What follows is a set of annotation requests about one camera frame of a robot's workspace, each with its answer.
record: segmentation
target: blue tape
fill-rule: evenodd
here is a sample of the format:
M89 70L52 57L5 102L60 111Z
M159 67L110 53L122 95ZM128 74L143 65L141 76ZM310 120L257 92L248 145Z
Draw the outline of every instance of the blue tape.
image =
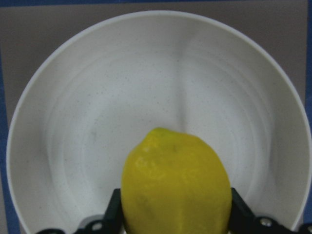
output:
M8 125L6 118L4 85L2 78L1 57L0 57L0 172L2 191L5 207L6 223L9 234L20 234L20 223L15 212L10 196L7 173L6 173L6 143L8 137Z
M226 1L226 0L0 0L0 7L99 4L99 3L183 2L183 1Z
M307 69L306 69L306 100L305 108L312 127L312 0L308 0L308 28L307 28ZM312 222L312 190L304 210L304 222Z

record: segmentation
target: yellow lemon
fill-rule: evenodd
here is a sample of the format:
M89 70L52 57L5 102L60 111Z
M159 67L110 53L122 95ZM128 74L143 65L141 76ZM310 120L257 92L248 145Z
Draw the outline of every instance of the yellow lemon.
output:
M209 145L156 128L126 159L121 203L128 234L226 234L232 194Z

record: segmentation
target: gray surface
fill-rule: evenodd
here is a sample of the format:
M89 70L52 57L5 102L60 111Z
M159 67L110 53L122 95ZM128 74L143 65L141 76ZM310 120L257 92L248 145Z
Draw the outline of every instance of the gray surface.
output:
M97 22L142 10L191 12L234 27L256 41L277 60L304 100L307 9L306 0L0 8L0 51L8 122L27 82L57 47ZM6 230L2 230L5 220L2 219L1 199L0 204L0 233L6 233Z

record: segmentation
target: bowl rim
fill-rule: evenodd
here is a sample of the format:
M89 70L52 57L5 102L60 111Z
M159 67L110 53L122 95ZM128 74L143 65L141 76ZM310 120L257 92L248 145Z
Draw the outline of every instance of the bowl rim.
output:
M64 51L71 44L75 43L76 41L78 41L79 39L88 35L89 33L93 32L99 28L105 27L109 24L113 24L115 22L119 22L119 21L123 21L123 20L129 20L129 19L140 18L140 17L150 17L150 16L179 17L179 18L197 20L197 21L201 21L203 23L207 23L207 24L210 24L212 26L218 27L222 30L225 30L225 31L237 36L238 38L240 38L241 40L246 42L248 45L250 45L252 48L254 48L258 53L260 53L278 71L278 73L281 75L283 80L286 82L287 86L290 88L292 96L294 97L296 103L298 104L298 107L300 109L300 114L304 120L304 125L306 128L306 134L307 134L307 139L308 139L309 155L310 155L310 157L309 157L309 159L310 159L309 160L309 174L307 175L308 181L307 181L307 185L306 185L306 191L304 194L304 199L303 199L303 202L300 206L299 213L297 214L297 217L296 217L296 219L293 222L293 225L291 227L291 229L293 229L293 230L296 229L299 225L299 221L302 219L302 215L303 215L304 208L306 206L306 203L307 203L307 200L309 197L310 186L311 186L311 182L312 182L312 137L311 137L310 124L308 121L308 117L307 117L305 108L303 106L303 103L300 99L300 96L299 96L295 86L293 85L293 83L291 82L291 80L289 79L287 74L280 67L280 65L275 61L275 59L273 59L273 57L269 53L266 52L265 49L263 49L260 45L258 45L251 38L249 38L245 34L239 32L238 30L232 28L231 26L228 26L228 25L226 25L222 22L219 22L215 19L212 19L212 18L209 18L206 16L197 15L194 13L174 11L174 10L147 10L147 11L138 11L138 12L127 13L127 14L112 17L110 19L105 19L103 21L100 21L100 22L92 25L92 26L89 26L88 28L86 28L86 29L82 30L81 32L77 33L76 35L72 36L67 41L65 41L61 46L59 46L41 64L41 66L33 74L31 79L27 83L25 89L23 90L23 92L22 92L22 94L18 100L18 103L16 105L16 108L15 108L15 111L14 111L14 114L12 117L11 125L9 127L7 150L6 150L6 162L7 162L6 163L6 172L7 172L7 180L8 180L8 185L9 185L9 192L10 192L13 204L14 204L14 208L16 210L18 217L19 217L19 221L21 222L25 231L27 233L30 233L30 230L29 230L28 226L26 225L26 223L25 223L25 221L21 215L21 211L17 205L17 200L15 197L14 189L13 189L13 184L12 184L12 179L11 179L11 168L10 168L10 165L11 165L10 152L11 152L11 147L12 147L12 136L13 136L14 131L15 131L15 125L16 125L17 118L19 116L19 109L24 104L24 100L25 100L26 96L31 91L33 84L39 79L41 73L49 65L49 63L52 62L62 51Z

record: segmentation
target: metal screw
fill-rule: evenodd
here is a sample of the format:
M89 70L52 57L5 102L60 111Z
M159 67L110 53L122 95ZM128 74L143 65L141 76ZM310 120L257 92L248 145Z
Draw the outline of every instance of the metal screw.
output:
M260 219L260 223L262 226L265 226L265 227L271 227L272 226L272 221L268 218Z
M92 226L92 231L98 231L102 228L102 223L95 223Z

